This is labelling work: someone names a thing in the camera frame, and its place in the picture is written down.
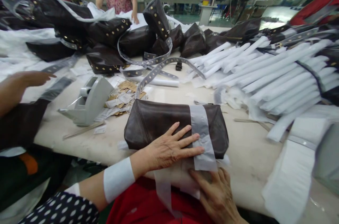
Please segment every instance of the black buckle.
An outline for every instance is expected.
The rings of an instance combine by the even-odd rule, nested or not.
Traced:
[[[177,63],[176,64],[176,71],[181,71],[183,69],[183,64],[182,63]]]

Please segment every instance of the white sleeve cover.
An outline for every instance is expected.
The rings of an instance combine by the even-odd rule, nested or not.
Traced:
[[[103,173],[103,190],[107,203],[111,203],[134,182],[130,158],[106,168]]]

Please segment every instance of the clear plastic film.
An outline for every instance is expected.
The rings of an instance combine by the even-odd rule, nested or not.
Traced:
[[[199,140],[192,143],[193,147],[204,147],[204,153],[194,156],[195,170],[217,171],[218,167],[214,155],[211,137],[209,135],[208,120],[204,106],[190,106],[192,134],[198,133]]]

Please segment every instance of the finger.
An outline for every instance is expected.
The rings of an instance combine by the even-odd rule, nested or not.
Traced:
[[[209,182],[197,171],[191,169],[189,170],[189,174],[199,184],[200,188],[206,193],[206,195],[211,196],[211,185]]]
[[[220,181],[222,183],[226,184],[226,178],[225,178],[224,172],[221,168],[218,169],[218,174],[219,174],[219,177],[220,177]]]
[[[180,122],[174,123],[165,134],[168,136],[172,136],[174,131],[179,127],[179,125],[180,125]]]
[[[226,171],[226,169],[224,169],[223,167],[221,168],[223,173],[224,173],[224,176],[225,176],[225,179],[226,179],[226,182],[228,182],[228,184],[231,184],[231,176],[230,174]]]
[[[181,149],[181,150],[179,150],[178,157],[180,159],[194,157],[196,155],[202,154],[204,151],[205,151],[205,149],[201,146],[194,147],[194,148]]]
[[[199,139],[199,137],[200,137],[200,135],[198,133],[196,133],[192,136],[181,139],[181,140],[178,141],[179,147],[184,148],[184,147],[188,146],[190,143],[197,141]]]
[[[212,177],[212,182],[220,182],[220,177],[218,172],[210,172]]]
[[[178,133],[176,133],[175,135],[173,135],[173,139],[174,140],[179,140],[180,138],[182,138],[187,132],[189,132],[191,130],[192,126],[191,125],[187,125],[185,128],[183,128],[181,131],[179,131]]]
[[[205,208],[207,213],[211,212],[211,207],[208,204],[207,198],[205,196],[204,193],[200,193],[200,203],[202,204],[202,206]]]

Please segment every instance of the wrist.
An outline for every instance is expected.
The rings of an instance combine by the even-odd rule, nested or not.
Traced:
[[[141,149],[131,155],[130,161],[135,180],[150,171],[149,158],[144,149]]]

